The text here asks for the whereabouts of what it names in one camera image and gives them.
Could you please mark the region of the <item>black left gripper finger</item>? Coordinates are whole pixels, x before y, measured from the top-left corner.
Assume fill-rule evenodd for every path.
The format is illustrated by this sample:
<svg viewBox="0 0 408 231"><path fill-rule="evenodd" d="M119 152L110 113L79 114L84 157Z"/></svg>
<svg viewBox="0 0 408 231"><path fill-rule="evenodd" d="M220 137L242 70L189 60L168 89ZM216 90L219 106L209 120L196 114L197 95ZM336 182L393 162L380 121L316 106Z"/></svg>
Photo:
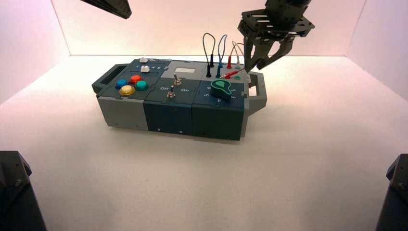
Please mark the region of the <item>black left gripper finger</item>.
<svg viewBox="0 0 408 231"><path fill-rule="evenodd" d="M108 12L117 16L131 16L132 11L127 0L102 0Z"/></svg>
<svg viewBox="0 0 408 231"><path fill-rule="evenodd" d="M123 19L129 18L129 2L127 0L82 0L94 7L114 14Z"/></svg>

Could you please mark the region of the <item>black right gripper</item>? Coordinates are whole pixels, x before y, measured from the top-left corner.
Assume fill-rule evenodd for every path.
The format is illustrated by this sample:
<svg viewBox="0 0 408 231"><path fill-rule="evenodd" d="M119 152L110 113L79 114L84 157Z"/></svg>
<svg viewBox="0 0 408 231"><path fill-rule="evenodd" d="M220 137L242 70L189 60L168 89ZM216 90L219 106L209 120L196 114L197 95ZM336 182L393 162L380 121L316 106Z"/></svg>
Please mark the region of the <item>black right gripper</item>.
<svg viewBox="0 0 408 231"><path fill-rule="evenodd" d="M305 18L309 0L268 0L263 9L246 11L238 30L244 41L244 69L259 70L287 55L293 47L293 38L306 37L315 26ZM279 49L268 56L271 41L280 41Z"/></svg>

